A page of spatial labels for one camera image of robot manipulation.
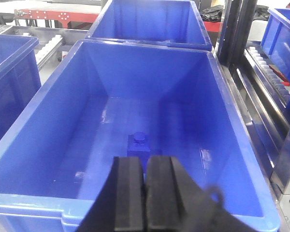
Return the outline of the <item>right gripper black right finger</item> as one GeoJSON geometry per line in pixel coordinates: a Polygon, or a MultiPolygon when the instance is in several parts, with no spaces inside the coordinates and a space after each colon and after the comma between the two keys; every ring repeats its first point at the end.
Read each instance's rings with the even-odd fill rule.
{"type": "Polygon", "coordinates": [[[202,190],[176,157],[152,156],[146,172],[149,232],[251,232],[224,209],[217,187],[202,190]]]}

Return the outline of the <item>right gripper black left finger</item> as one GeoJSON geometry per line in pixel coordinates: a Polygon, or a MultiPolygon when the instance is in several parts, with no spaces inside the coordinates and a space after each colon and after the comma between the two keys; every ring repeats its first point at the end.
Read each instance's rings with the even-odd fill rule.
{"type": "Polygon", "coordinates": [[[111,171],[80,232],[145,230],[143,169],[138,157],[114,157],[111,171]]]}

